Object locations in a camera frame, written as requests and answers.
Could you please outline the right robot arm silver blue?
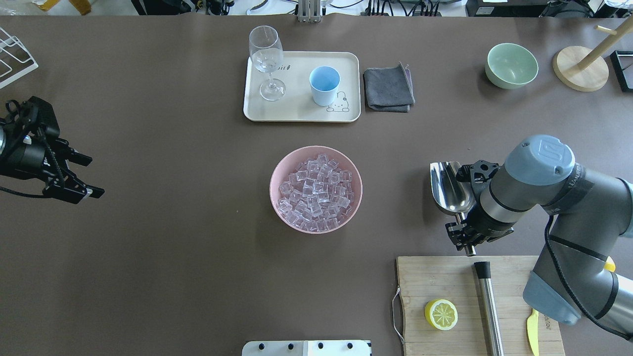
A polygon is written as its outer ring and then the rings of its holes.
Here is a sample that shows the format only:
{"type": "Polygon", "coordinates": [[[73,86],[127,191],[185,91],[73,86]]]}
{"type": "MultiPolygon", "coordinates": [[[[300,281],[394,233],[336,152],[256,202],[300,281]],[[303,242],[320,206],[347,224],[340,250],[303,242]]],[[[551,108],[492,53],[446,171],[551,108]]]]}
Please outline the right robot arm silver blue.
{"type": "Polygon", "coordinates": [[[503,164],[480,160],[450,168],[442,184],[469,192],[465,219],[446,226],[458,250],[513,232],[533,207],[548,214],[544,248],[524,301],[568,325],[587,318],[632,340],[632,280],[605,264],[617,239],[632,236],[632,185],[585,168],[554,136],[522,140],[503,164]]]}

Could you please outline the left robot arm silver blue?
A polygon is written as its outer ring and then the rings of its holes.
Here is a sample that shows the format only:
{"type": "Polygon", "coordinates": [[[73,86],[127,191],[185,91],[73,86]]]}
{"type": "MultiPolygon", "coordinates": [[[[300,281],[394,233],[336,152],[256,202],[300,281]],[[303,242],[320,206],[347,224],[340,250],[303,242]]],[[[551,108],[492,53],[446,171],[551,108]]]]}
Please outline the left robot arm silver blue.
{"type": "Polygon", "coordinates": [[[45,183],[40,195],[2,191],[27,198],[50,198],[77,204],[84,198],[101,198],[101,187],[81,181],[68,164],[84,167],[92,162],[88,155],[73,149],[60,137],[54,109],[47,101],[32,96],[18,103],[6,103],[7,116],[1,120],[0,173],[20,180],[38,179],[45,183]]]}

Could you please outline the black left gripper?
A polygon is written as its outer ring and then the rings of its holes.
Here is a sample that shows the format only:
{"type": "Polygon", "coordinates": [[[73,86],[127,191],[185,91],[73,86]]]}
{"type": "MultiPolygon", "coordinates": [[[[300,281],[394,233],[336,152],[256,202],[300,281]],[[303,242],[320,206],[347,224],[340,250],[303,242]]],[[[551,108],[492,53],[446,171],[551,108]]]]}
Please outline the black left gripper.
{"type": "Polygon", "coordinates": [[[85,184],[75,176],[60,179],[61,170],[55,162],[70,161],[87,167],[92,158],[73,149],[60,135],[52,105],[32,96],[18,103],[6,103],[7,116],[1,120],[1,175],[18,178],[38,178],[46,181],[42,193],[46,198],[78,204],[84,198],[101,198],[105,190],[85,184]]]}

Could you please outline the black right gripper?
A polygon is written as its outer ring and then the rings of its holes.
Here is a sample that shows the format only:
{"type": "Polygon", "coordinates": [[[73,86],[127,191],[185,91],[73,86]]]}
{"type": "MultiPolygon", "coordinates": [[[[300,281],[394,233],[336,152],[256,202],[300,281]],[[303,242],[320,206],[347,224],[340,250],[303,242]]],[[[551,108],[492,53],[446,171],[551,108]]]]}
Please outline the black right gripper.
{"type": "Polygon", "coordinates": [[[480,203],[480,196],[489,188],[499,164],[480,160],[469,165],[451,161],[448,165],[450,182],[461,187],[471,201],[465,212],[457,214],[457,222],[445,225],[450,241],[457,250],[474,252],[476,245],[493,242],[513,233],[512,223],[495,220],[480,203]]]}

